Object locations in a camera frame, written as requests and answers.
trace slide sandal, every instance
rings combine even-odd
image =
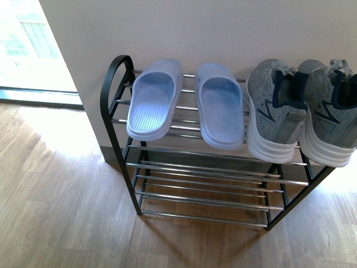
[[[243,93],[234,75],[218,63],[205,63],[195,76],[195,95],[203,139],[234,150],[244,142]]]
[[[164,136],[182,88],[182,67],[172,59],[157,60],[137,77],[133,84],[127,132],[139,141]]]

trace gray sneaker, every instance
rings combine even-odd
[[[249,152],[266,162],[282,164],[294,155],[307,105],[303,94],[308,75],[276,59],[260,63],[245,82],[249,108]]]
[[[301,150],[320,164],[345,166],[357,146],[357,75],[345,60],[331,60],[330,66],[306,60],[298,69],[310,75]]]

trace window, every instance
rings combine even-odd
[[[0,86],[76,93],[38,0],[0,1]]]

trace metal shoe rack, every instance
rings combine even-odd
[[[125,66],[125,73],[116,83],[114,76],[121,65]],[[117,136],[120,131],[114,125],[126,124],[127,113],[120,112],[118,107],[130,105],[130,100],[122,99],[123,94],[126,90],[131,93],[139,73],[129,56],[116,57],[100,95],[102,118],[138,215],[172,216],[181,218],[179,221],[204,219],[269,230],[334,170],[320,166],[316,172],[298,146],[295,153],[301,161],[284,165],[239,155],[164,149],[130,137],[122,147]],[[192,79],[194,75],[184,78]],[[194,98],[193,93],[189,89],[181,92]],[[196,107],[177,106],[176,110],[197,113]],[[167,136],[176,144],[187,139],[202,140],[199,121],[177,118],[175,112]],[[285,170],[291,168],[300,169],[304,178],[286,178]]]

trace shoe sole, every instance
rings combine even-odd
[[[306,113],[299,144],[301,151],[309,159],[318,164],[334,168],[347,165],[355,151],[355,148],[341,148],[319,139],[313,130],[310,108]]]
[[[255,106],[248,92],[248,81],[243,87],[244,103],[249,109],[249,122],[247,126],[247,146],[249,152],[256,158],[265,162],[284,164],[289,162],[295,152],[297,143],[282,144],[268,141],[263,138],[257,129],[255,120]]]

